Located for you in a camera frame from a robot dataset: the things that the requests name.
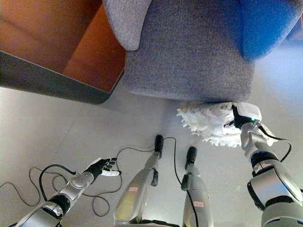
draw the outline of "small label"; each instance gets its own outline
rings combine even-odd
[[[205,207],[202,201],[193,201],[194,207]]]
[[[137,192],[138,191],[138,187],[130,187],[128,189],[129,192]]]

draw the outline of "chair armrest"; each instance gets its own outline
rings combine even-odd
[[[109,24],[128,51],[139,48],[145,15],[152,0],[103,0]]]

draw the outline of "gray upholstered seat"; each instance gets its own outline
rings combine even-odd
[[[124,86],[140,95],[244,101],[254,60],[276,47],[303,11],[289,0],[106,0],[128,50]]]

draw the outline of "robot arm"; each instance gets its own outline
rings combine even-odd
[[[62,218],[70,211],[84,190],[94,183],[99,175],[118,176],[120,171],[111,170],[116,158],[98,159],[82,174],[73,177],[66,186],[48,201],[23,217],[16,227],[58,227]]]
[[[259,132],[262,120],[259,108],[239,103],[233,112],[234,124],[241,129],[242,149],[253,168],[247,188],[263,211],[262,227],[302,227],[301,190]]]

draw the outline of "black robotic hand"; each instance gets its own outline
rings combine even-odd
[[[108,159],[99,159],[95,163],[91,164],[86,170],[83,172],[89,172],[93,174],[94,181],[99,175],[103,176],[119,176],[121,175],[121,171],[112,170],[114,164],[116,164],[117,159],[108,158]]]

